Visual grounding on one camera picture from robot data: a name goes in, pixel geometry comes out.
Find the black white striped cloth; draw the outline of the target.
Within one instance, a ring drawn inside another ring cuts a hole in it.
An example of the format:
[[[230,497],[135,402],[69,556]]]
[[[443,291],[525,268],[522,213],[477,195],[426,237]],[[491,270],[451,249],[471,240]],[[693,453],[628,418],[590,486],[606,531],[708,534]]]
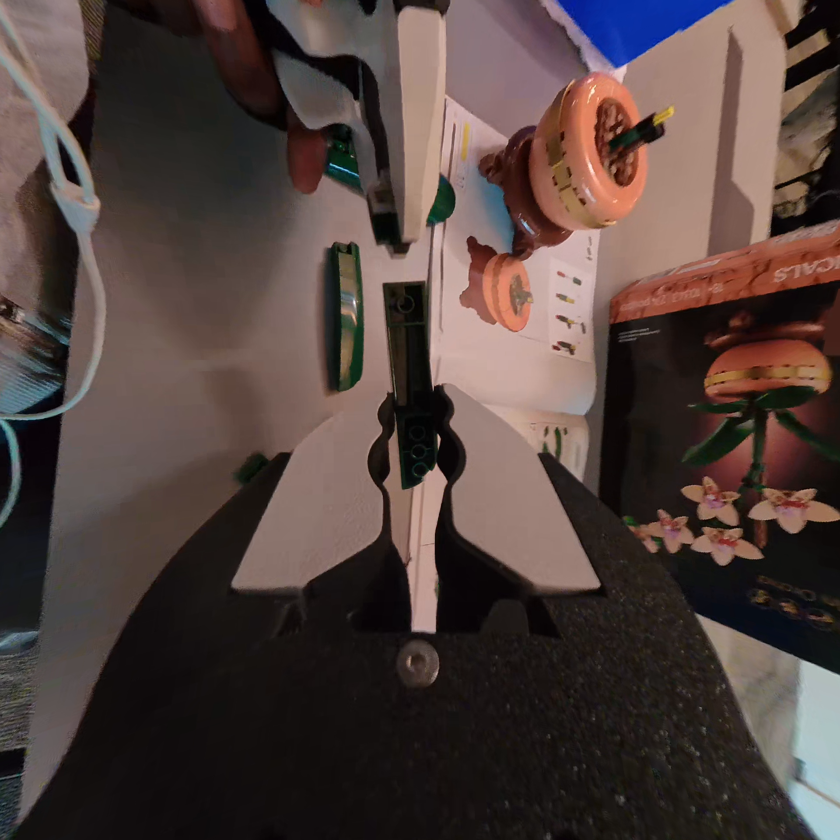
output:
[[[770,232],[839,216],[839,2],[798,2],[786,58]]]

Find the wide green brick leaf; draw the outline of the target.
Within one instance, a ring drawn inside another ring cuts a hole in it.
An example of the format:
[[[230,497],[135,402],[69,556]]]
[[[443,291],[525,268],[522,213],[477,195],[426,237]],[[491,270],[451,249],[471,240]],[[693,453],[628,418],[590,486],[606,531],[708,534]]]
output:
[[[350,127],[340,123],[329,126],[327,138],[328,151],[324,174],[352,192],[364,196]],[[455,205],[455,189],[445,175],[440,175],[437,194],[427,217],[427,226],[433,227],[446,222],[452,216]]]

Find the building instruction booklet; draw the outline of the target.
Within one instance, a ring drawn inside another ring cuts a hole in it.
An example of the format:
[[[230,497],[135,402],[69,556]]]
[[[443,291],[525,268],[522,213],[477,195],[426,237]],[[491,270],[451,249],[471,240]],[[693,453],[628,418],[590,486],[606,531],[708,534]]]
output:
[[[577,479],[590,450],[596,391],[593,311],[601,231],[574,232],[513,255],[501,189],[480,174],[506,139],[446,99],[440,170],[452,216],[432,230],[430,354],[434,382],[453,384],[507,419]]]

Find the white desk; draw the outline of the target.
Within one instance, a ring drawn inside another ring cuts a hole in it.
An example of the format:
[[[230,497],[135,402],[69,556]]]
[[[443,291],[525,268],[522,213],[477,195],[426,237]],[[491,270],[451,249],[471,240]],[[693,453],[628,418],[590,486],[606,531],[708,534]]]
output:
[[[268,130],[210,93],[207,51],[176,47],[161,24],[117,12],[104,25],[106,85],[94,130],[98,173],[115,166],[105,111],[118,94],[154,94],[148,129],[124,135],[140,163],[107,182],[116,209],[94,238],[113,257],[117,303],[133,281],[148,311],[112,324],[106,363],[115,427],[82,444],[100,452],[77,495],[108,488],[104,456],[142,420],[171,432],[188,389],[142,385],[157,339],[152,301],[176,309],[174,336],[197,351],[207,315],[235,327],[266,290],[314,292],[315,279],[270,280],[267,245],[291,222],[256,201]],[[271,460],[168,560],[114,638],[60,764],[14,838],[590,838],[595,791],[566,780],[574,747],[549,701],[560,637],[444,635],[443,673],[405,686],[408,589],[384,525],[372,549],[333,570],[315,597],[236,593],[233,578],[291,455]]]

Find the brick flower set box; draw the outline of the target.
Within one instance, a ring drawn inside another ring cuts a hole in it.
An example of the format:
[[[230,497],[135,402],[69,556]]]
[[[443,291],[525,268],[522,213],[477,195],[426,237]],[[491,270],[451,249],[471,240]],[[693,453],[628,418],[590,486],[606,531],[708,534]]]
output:
[[[838,674],[838,220],[611,303],[600,495],[700,615]]]

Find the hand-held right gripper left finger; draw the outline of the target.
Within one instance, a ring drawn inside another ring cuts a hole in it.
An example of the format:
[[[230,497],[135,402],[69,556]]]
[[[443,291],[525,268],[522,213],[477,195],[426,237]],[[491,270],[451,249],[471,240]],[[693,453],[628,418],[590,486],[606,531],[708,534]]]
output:
[[[293,450],[232,580],[236,592],[303,592],[369,548],[390,501],[392,395],[363,394]]]

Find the curved green brick leaf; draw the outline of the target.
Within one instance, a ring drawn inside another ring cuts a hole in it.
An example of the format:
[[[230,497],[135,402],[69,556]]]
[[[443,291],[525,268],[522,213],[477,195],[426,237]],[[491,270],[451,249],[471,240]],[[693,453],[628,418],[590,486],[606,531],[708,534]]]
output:
[[[364,289],[357,244],[332,244],[327,281],[329,382],[335,392],[347,392],[360,382],[364,367]]]

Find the long green brick leaf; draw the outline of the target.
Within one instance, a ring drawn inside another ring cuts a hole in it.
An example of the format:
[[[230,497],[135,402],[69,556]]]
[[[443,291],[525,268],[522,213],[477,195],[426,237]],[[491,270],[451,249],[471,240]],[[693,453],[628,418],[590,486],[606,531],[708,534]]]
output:
[[[404,490],[411,490],[424,481],[437,460],[427,285],[392,282],[382,289],[401,482]]]

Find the grey zip jacket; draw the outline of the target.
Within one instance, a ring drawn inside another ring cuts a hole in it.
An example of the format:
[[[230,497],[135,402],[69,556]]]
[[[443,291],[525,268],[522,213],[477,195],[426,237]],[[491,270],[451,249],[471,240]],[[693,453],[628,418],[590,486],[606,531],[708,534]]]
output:
[[[2,2],[59,116],[90,128],[83,104],[90,64],[81,3]],[[45,319],[70,320],[77,285],[76,233],[49,186],[37,115],[14,80],[1,70],[1,291]]]

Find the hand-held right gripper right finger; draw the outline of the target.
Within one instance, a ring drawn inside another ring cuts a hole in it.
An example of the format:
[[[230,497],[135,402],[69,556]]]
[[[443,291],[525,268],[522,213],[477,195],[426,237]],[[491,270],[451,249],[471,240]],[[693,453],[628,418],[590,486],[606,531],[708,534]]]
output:
[[[437,467],[454,536],[529,593],[597,592],[601,581],[537,449],[457,386],[436,392]]]

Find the small dark green brick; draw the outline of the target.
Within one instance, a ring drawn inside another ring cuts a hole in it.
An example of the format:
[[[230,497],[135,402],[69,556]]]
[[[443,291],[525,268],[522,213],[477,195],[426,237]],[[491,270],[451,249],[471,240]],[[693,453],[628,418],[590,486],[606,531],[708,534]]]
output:
[[[387,184],[372,185],[366,193],[371,230],[378,246],[395,255],[403,246],[396,200]]]

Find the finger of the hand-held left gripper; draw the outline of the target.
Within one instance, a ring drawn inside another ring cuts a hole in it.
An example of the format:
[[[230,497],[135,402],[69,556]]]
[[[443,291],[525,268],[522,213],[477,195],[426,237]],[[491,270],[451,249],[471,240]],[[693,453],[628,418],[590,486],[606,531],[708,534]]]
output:
[[[438,189],[447,70],[445,12],[376,7],[359,47],[358,166],[366,193],[391,187],[402,246],[424,236]]]

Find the blue box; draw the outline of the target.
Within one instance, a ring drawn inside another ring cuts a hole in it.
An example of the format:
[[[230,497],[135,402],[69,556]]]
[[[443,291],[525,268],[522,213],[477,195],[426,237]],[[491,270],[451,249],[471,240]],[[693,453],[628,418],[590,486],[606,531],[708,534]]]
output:
[[[611,71],[728,5],[727,1],[541,1],[592,70]]]

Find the brick flower pot model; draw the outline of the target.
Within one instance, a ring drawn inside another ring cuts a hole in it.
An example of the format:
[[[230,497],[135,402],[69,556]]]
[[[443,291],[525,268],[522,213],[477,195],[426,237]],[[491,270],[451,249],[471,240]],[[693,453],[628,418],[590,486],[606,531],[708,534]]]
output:
[[[479,173],[501,189],[512,255],[527,259],[624,220],[644,192],[648,146],[674,113],[669,106],[642,117],[621,81],[593,71],[558,93],[538,124],[485,155]]]

